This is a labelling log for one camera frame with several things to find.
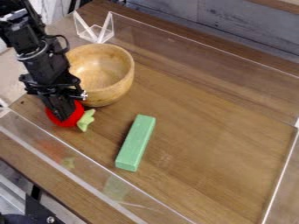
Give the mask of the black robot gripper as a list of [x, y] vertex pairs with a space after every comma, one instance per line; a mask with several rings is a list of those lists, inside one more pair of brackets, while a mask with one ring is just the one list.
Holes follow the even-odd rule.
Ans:
[[86, 99], [80, 79], [70, 73], [64, 51], [38, 51], [17, 55], [26, 73], [18, 81], [29, 95], [42, 96], [41, 101], [54, 118], [65, 121], [74, 111], [74, 100]]

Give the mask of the dark robot arm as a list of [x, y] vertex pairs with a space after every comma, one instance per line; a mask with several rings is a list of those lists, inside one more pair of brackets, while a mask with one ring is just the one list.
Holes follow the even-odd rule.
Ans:
[[69, 41], [50, 35], [28, 0], [0, 0], [0, 39], [13, 48], [26, 74], [18, 76], [28, 95], [36, 95], [48, 113], [64, 122], [73, 115], [86, 92], [70, 73]]

